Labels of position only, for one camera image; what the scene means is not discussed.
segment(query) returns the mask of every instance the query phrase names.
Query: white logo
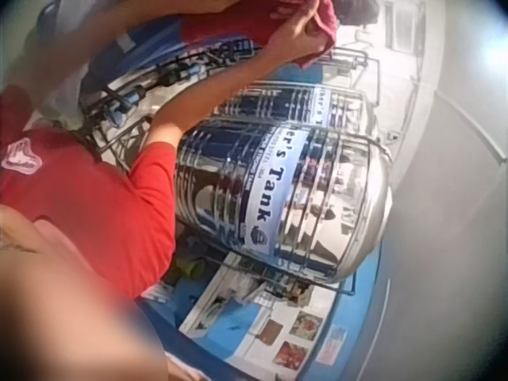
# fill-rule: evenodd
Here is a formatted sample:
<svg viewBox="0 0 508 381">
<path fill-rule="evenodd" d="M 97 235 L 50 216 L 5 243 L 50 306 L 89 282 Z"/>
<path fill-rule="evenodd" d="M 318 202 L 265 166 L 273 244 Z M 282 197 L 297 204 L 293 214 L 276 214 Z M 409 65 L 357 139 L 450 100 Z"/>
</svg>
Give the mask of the white logo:
<svg viewBox="0 0 508 381">
<path fill-rule="evenodd" d="M 33 175 L 42 166 L 42 159 L 32 152 L 30 145 L 28 137 L 9 144 L 2 166 L 25 175 Z"/>
</svg>

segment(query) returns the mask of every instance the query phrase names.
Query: red t-shirt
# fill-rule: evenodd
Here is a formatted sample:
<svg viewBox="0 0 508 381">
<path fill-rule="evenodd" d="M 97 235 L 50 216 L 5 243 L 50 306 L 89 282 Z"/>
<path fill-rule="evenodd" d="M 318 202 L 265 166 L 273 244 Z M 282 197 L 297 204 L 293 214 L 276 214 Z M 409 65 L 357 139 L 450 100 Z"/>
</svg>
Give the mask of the red t-shirt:
<svg viewBox="0 0 508 381">
<path fill-rule="evenodd" d="M 22 132 L 32 111 L 19 87 L 0 96 L 0 202 L 51 222 L 100 276 L 138 296 L 164 274 L 175 248 L 175 148 L 150 144 L 125 176 L 69 133 Z"/>
</svg>

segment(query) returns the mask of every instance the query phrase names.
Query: red cloth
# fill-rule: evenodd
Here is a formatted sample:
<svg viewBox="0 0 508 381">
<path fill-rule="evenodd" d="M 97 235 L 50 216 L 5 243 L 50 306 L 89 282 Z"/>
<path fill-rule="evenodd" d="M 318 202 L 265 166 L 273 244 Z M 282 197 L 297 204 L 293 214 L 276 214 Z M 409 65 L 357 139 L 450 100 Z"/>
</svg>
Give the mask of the red cloth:
<svg viewBox="0 0 508 381">
<path fill-rule="evenodd" d="M 240 0 L 222 13 L 185 15 L 182 23 L 182 39 L 188 44 L 225 37 L 248 37 L 259 45 L 265 45 L 270 36 L 285 20 L 272 20 L 270 13 L 280 6 L 299 7 L 277 0 Z M 309 66 L 320 55 L 335 45 L 337 18 L 332 0 L 321 0 L 314 18 L 317 25 L 329 36 L 324 52 L 307 56 L 296 63 Z"/>
<path fill-rule="evenodd" d="M 150 144 L 125 176 L 68 133 L 22 133 L 32 107 L 20 88 L 8 87 L 0 106 L 0 202 L 51 222 L 127 296 L 157 282 L 175 248 L 175 148 Z"/>
</svg>

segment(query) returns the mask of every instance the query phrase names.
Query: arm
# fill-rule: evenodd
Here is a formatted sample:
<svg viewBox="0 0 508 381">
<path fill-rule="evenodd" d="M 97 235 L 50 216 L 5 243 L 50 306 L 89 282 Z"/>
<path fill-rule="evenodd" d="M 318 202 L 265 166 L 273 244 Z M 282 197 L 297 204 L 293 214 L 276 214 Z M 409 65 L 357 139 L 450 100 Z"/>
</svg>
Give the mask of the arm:
<svg viewBox="0 0 508 381">
<path fill-rule="evenodd" d="M 238 0 L 123 0 L 84 21 L 52 46 L 37 50 L 11 74 L 38 107 L 74 71 L 115 38 L 152 19 L 177 13 L 218 12 Z"/>
<path fill-rule="evenodd" d="M 178 147 L 185 132 L 249 83 L 299 57 L 321 52 L 326 36 L 313 30 L 312 22 L 318 5 L 319 0 L 309 0 L 272 35 L 258 56 L 188 87 L 166 103 L 154 117 L 147 144 L 164 141 Z"/>
</svg>

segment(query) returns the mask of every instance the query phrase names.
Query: tank label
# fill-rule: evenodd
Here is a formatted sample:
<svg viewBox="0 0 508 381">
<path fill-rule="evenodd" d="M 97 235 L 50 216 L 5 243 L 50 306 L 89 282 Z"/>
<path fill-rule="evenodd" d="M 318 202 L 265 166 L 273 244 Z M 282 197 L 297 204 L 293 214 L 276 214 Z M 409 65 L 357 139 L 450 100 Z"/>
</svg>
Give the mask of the tank label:
<svg viewBox="0 0 508 381">
<path fill-rule="evenodd" d="M 284 203 L 308 135 L 308 131 L 290 126 L 272 129 L 252 158 L 242 197 L 246 204 L 240 215 L 240 239 L 245 248 L 273 253 Z"/>
<path fill-rule="evenodd" d="M 326 127 L 328 125 L 328 116 L 330 112 L 330 102 L 332 100 L 332 91 L 316 87 L 312 95 L 312 109 L 310 111 L 310 124 Z"/>
</svg>

